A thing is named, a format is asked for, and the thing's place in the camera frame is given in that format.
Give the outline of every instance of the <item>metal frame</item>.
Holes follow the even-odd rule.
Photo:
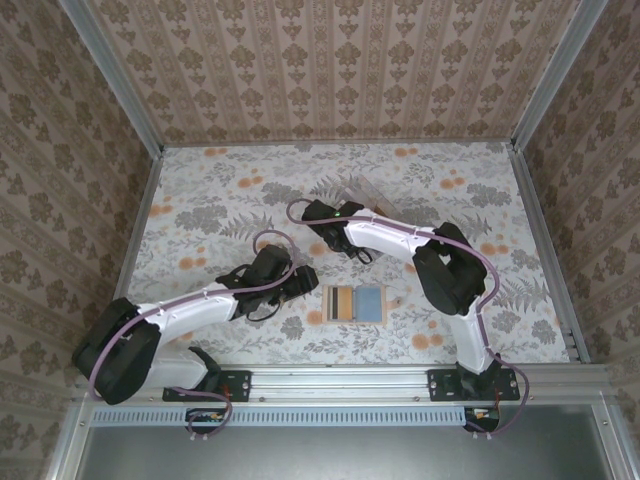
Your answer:
[[[511,159],[513,174],[518,183],[518,189],[520,190],[522,204],[527,213],[531,233],[533,234],[533,239],[540,253],[540,263],[542,264],[544,276],[549,284],[549,292],[551,293],[553,306],[562,324],[570,329],[580,361],[589,363],[591,358],[587,350],[587,344],[582,336],[578,317],[576,317],[576,312],[573,309],[571,297],[569,296],[569,290],[567,290],[567,285],[562,276],[562,269],[560,268],[558,257],[553,248],[551,235],[549,234],[547,223],[544,220],[542,207],[538,201],[536,189],[529,174],[529,168],[527,167],[524,154],[522,150],[509,147],[509,158]]]
[[[295,411],[301,407],[336,408],[336,411],[358,411],[385,407],[390,411],[428,412],[442,407],[482,405],[470,402],[431,403],[427,386],[427,370],[448,368],[447,365],[414,366],[233,366],[253,373],[250,401],[236,404],[239,411]],[[628,432],[622,422],[615,395],[604,365],[548,364],[520,365],[531,382],[530,405],[591,405],[598,430],[616,480],[639,478],[637,459]],[[86,399],[86,385],[79,385],[75,406],[69,411],[58,447],[54,453],[48,480],[74,479],[84,446],[92,427],[91,419],[102,403]],[[161,390],[140,392],[120,407],[157,409],[163,403]],[[189,408],[211,406],[211,403],[189,403]]]
[[[607,0],[588,0],[578,5],[513,132],[512,138],[518,149],[524,150],[527,146],[606,5]]]
[[[60,0],[62,8],[87,46],[93,61],[104,75],[105,80],[118,99],[118,103],[129,117],[140,140],[152,159],[161,154],[160,135],[146,114],[146,109],[129,82],[122,65],[109,46],[100,25],[93,17],[85,0]]]
[[[164,160],[162,156],[158,156],[153,160],[151,170],[149,171],[149,177],[147,178],[147,185],[144,188],[144,194],[140,201],[140,208],[138,208],[138,215],[136,215],[136,221],[133,224],[133,230],[131,231],[131,238],[129,239],[129,245],[127,246],[127,253],[124,256],[122,262],[122,268],[120,269],[120,275],[118,276],[118,283],[113,293],[113,298],[123,297],[129,291],[129,284],[131,283],[131,276],[136,266],[136,259],[138,258],[138,251],[140,250],[140,244],[142,243],[142,236],[144,235],[144,229],[147,225],[147,219],[149,218],[149,211],[151,210],[151,204],[153,203],[153,196],[156,193],[158,182],[160,181],[160,172],[162,171],[162,164]]]
[[[315,139],[315,140],[262,140],[262,141],[249,141],[249,142],[225,142],[224,146],[231,147],[264,147],[264,146],[280,146],[280,145],[362,145],[362,144],[420,144],[420,143],[457,143],[460,145],[469,145],[472,143],[504,143],[510,142],[507,137],[486,137],[486,138],[334,138],[334,139]],[[212,142],[189,142],[181,143],[180,145],[174,145],[167,143],[164,148],[194,148],[194,147],[210,147],[217,146],[218,144]]]

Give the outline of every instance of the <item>wooden block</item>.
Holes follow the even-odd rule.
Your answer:
[[[338,287],[338,308],[336,319],[353,319],[353,289],[351,287]]]
[[[383,217],[388,217],[388,215],[384,213],[378,205],[376,205],[376,208],[373,209],[373,213],[377,213],[378,215],[382,215]]]

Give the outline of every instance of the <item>black mounting plate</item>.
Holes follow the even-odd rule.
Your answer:
[[[218,387],[213,393],[229,395],[232,402],[248,402],[251,393],[251,371],[249,370],[223,370],[220,372]],[[165,388],[162,393],[165,402],[206,402],[206,397],[180,395],[171,388]]]
[[[466,392],[463,392],[460,384],[460,374],[455,368],[427,370],[427,378],[429,379],[427,385],[432,402],[470,400],[495,402],[496,389],[500,396],[500,401],[520,400],[516,374],[510,368],[501,368],[493,383],[494,388],[487,388],[484,392],[480,392],[476,398],[469,398]],[[512,382],[516,382],[515,387],[511,386]]]

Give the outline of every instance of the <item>floral tablecloth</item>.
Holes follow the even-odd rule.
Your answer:
[[[568,361],[501,143],[167,149],[130,297],[153,302],[202,287],[250,263],[253,235],[277,228],[294,237],[321,285],[386,285],[386,326],[323,324],[319,286],[268,321],[211,325],[185,340],[223,364],[454,362],[446,316],[427,302],[411,265],[389,256],[369,266],[349,261],[325,248],[308,227],[286,219],[289,201],[308,197],[335,204],[358,175],[395,206],[399,220],[453,222],[495,263],[503,288],[485,314],[495,350],[516,362]]]

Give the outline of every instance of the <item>gray leaf pattern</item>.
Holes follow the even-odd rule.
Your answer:
[[[452,222],[496,265],[503,287],[487,307],[485,321],[492,343],[506,359],[568,360],[526,214],[515,201],[517,183],[503,144],[238,146],[215,151],[212,156],[207,148],[165,150],[161,185],[131,281],[132,300],[168,299],[250,263],[255,258],[253,236],[266,228],[291,235],[301,261],[315,268],[320,280],[316,290],[283,305],[263,323],[238,320],[193,332],[193,344],[218,362],[455,361],[447,318],[428,303],[411,265],[388,256],[371,265],[350,261],[331,252],[308,227],[286,219],[286,204],[299,197],[337,205],[346,186],[359,186],[360,174],[396,208],[398,220],[425,226]],[[492,174],[476,175],[478,166]],[[296,206],[293,213],[299,216],[302,210]],[[286,242],[265,235],[258,248],[267,243]],[[321,322],[322,285],[363,284],[386,286],[386,326]]]

